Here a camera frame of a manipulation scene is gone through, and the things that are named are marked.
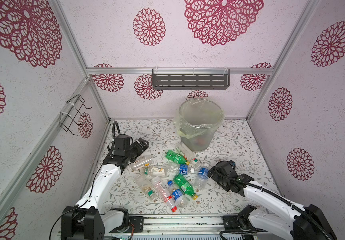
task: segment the green plastic bottle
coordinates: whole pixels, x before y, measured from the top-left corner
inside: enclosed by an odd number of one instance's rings
[[[194,188],[191,186],[189,181],[185,179],[185,177],[181,174],[175,175],[173,181],[181,188],[181,190],[191,196],[194,200],[198,198],[198,195],[195,194]]]
[[[168,160],[175,162],[175,163],[187,164],[187,165],[190,164],[190,162],[187,161],[182,155],[180,155],[179,153],[173,152],[171,150],[167,151],[166,158]]]

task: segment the plastic bottle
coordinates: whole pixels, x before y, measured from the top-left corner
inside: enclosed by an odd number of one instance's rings
[[[208,179],[207,173],[209,172],[209,165],[204,163],[199,168],[195,183],[193,184],[194,189],[203,190],[206,186],[206,182]]]
[[[198,198],[198,195],[196,195],[195,192],[194,192],[193,186],[191,186],[189,181],[187,181],[183,175],[177,174],[174,177],[173,181],[181,188],[181,190],[185,194],[189,195],[192,199],[195,200],[195,199]]]
[[[167,184],[169,185],[169,191],[172,199],[175,201],[175,205],[179,208],[185,207],[189,203],[190,199],[184,196],[184,193],[179,186],[172,181],[168,181]]]
[[[167,204],[167,206],[171,209],[172,212],[175,212],[177,207],[175,206],[173,197],[170,195],[168,189],[164,188],[160,177],[154,177],[151,180],[151,182],[154,185],[155,190],[159,194],[161,199],[163,199],[163,201]]]
[[[171,174],[180,173],[181,175],[187,175],[194,173],[194,168],[187,166],[186,164],[178,164],[174,162],[169,162],[167,164],[167,172]]]
[[[179,153],[173,152],[171,150],[167,151],[166,158],[168,160],[175,162],[175,163],[187,164],[187,165],[190,164],[190,162],[185,160],[185,158],[182,155],[180,155]]]
[[[167,168],[165,166],[146,166],[140,170],[141,174],[151,177],[166,177]]]
[[[129,164],[131,171],[139,170],[141,167],[146,167],[150,165],[151,157],[150,155],[139,156],[135,162]]]
[[[156,202],[157,195],[152,190],[151,182],[144,176],[139,175],[135,178],[136,183],[138,184],[139,188],[142,192],[153,202]]]
[[[183,142],[179,142],[175,145],[176,151],[181,154],[185,160],[190,161],[193,168],[197,169],[200,167],[201,162],[195,158],[193,151],[189,149]]]

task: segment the blue bottle label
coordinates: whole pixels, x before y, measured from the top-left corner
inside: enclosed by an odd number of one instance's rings
[[[182,195],[183,195],[183,192],[180,189],[177,189],[177,190],[173,191],[172,194],[171,194],[171,196],[174,199],[174,201],[175,201],[175,199],[178,199]]]
[[[188,169],[188,165],[181,164],[181,166],[179,167],[179,173],[181,175],[187,175],[187,169]]]
[[[201,167],[199,168],[198,174],[199,175],[204,175],[207,178],[207,173],[209,172],[209,170],[207,168]]]

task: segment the trash can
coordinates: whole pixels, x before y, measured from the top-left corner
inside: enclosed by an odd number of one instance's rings
[[[223,119],[218,104],[206,98],[192,98],[182,103],[174,122],[181,141],[191,151],[201,152],[208,148]]]

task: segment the floral patterned floor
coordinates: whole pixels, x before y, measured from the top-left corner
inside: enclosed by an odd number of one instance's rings
[[[168,160],[164,157],[165,152],[174,149],[175,144],[180,141],[172,120],[119,120],[118,124],[121,133],[132,136],[134,140],[142,137],[150,142],[149,148],[143,154],[151,155],[153,165],[167,164]],[[109,129],[106,147],[101,153],[98,168],[108,154],[107,145],[112,138],[111,127]],[[219,161],[233,160],[236,163],[238,174],[246,173],[263,186],[279,193],[246,120],[224,120],[215,132],[210,146],[205,151],[198,153],[197,159],[207,162],[210,167]],[[172,214],[161,199],[153,203],[141,192],[134,180],[138,174],[138,172],[130,172],[128,168],[125,169],[104,202],[106,210],[121,207],[128,209],[130,214]],[[195,173],[189,174],[186,178],[193,183],[195,176]],[[249,204],[267,211],[259,204],[249,201],[239,194],[231,191],[225,192],[212,179],[208,180],[206,189],[199,192],[198,195],[196,200],[190,198],[188,206],[179,209],[176,213],[235,214]]]

